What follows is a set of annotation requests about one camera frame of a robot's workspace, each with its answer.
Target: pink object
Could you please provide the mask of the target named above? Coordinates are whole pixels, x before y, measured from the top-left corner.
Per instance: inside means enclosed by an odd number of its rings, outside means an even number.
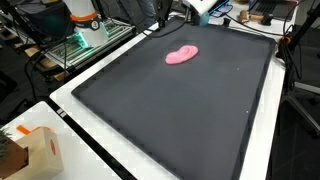
[[[196,46],[182,46],[178,51],[169,53],[166,57],[167,64],[179,64],[193,58],[198,53]]]

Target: white table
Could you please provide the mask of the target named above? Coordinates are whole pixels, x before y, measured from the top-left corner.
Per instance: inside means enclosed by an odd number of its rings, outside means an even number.
[[[36,104],[4,127],[13,140],[23,136],[16,130],[19,125],[29,130],[46,126],[57,134],[64,171],[53,180],[121,180],[45,102]]]
[[[237,18],[241,10],[248,9],[248,6],[245,5],[234,3],[233,6],[234,9],[231,11],[230,15],[234,18]],[[210,23],[213,24],[222,24],[222,21],[223,18],[210,19]],[[254,22],[249,23],[248,25],[264,31],[282,33],[283,21],[273,20],[272,24],[273,25],[270,27],[261,26]],[[231,22],[230,26],[241,27],[241,25],[234,22]],[[145,35],[138,35],[72,81],[53,92],[50,95],[50,98],[139,180],[177,179],[177,177],[135,147],[131,142],[71,95],[71,91],[75,87],[115,60],[122,53],[129,50],[143,38],[145,38]],[[263,180],[266,177],[284,74],[285,68],[283,62],[274,56],[270,62],[262,89],[259,107],[257,109],[243,164],[240,177],[241,180]]]

